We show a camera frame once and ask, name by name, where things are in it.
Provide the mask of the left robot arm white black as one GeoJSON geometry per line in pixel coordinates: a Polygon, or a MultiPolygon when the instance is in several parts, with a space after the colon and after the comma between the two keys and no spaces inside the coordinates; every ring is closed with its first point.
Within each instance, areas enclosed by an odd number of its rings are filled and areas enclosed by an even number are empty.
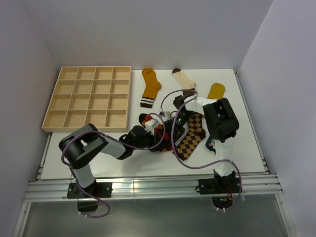
{"type": "Polygon", "coordinates": [[[115,139],[89,123],[63,138],[58,147],[62,152],[62,162],[71,169],[79,183],[78,191],[84,197],[91,197],[96,192],[96,181],[89,163],[99,153],[124,160],[130,157],[134,150],[155,151],[162,141],[163,135],[146,131],[140,125],[115,139]]]}

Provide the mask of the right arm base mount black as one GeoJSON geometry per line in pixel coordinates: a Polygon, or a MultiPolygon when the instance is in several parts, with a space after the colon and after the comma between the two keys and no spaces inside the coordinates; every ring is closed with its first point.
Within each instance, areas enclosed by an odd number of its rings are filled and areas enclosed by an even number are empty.
{"type": "Polygon", "coordinates": [[[200,195],[211,195],[212,203],[221,210],[229,209],[241,196],[241,184],[239,178],[233,178],[228,182],[221,182],[219,178],[199,179],[195,191],[200,195]]]}

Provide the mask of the black red yellow argyle sock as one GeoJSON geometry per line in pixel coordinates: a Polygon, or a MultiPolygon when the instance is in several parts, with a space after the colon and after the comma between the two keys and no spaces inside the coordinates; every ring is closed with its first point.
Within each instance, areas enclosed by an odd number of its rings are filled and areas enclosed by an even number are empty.
{"type": "MultiPolygon", "coordinates": [[[[145,128],[145,122],[147,122],[150,119],[153,119],[153,117],[152,115],[142,113],[139,115],[138,119],[139,119],[140,124],[145,128]]],[[[162,142],[159,144],[158,148],[152,149],[153,152],[167,152],[167,151],[172,150],[172,148],[170,148],[168,145],[165,144],[165,139],[164,139],[165,133],[166,133],[165,124],[160,123],[160,125],[157,126],[155,129],[154,135],[157,135],[160,140],[162,139],[162,142]]]]}

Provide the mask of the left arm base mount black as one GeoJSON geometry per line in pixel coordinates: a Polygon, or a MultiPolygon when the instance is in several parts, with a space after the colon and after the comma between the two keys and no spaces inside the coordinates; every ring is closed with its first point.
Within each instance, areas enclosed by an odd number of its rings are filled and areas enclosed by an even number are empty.
{"type": "Polygon", "coordinates": [[[83,189],[84,192],[79,188],[77,183],[70,183],[68,192],[66,195],[67,199],[77,199],[77,209],[80,212],[87,212],[88,214],[94,212],[99,207],[99,201],[79,201],[79,199],[91,198],[91,196],[97,198],[110,198],[112,195],[112,183],[111,182],[94,182],[87,188],[83,189]]]}

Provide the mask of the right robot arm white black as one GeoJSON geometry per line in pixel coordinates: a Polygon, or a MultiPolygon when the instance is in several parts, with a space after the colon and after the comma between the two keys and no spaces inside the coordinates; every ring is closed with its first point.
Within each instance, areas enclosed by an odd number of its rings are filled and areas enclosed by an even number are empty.
{"type": "Polygon", "coordinates": [[[202,169],[214,166],[214,188],[218,192],[225,192],[236,176],[241,177],[240,171],[233,162],[233,141],[239,129],[239,121],[226,98],[218,100],[192,96],[177,96],[173,101],[177,113],[171,127],[171,145],[177,160],[186,168],[202,169]],[[180,113],[188,115],[189,112],[198,113],[204,116],[206,126],[211,138],[215,142],[215,155],[217,160],[199,167],[186,165],[178,156],[174,144],[174,129],[179,121],[177,117],[180,113]]]}

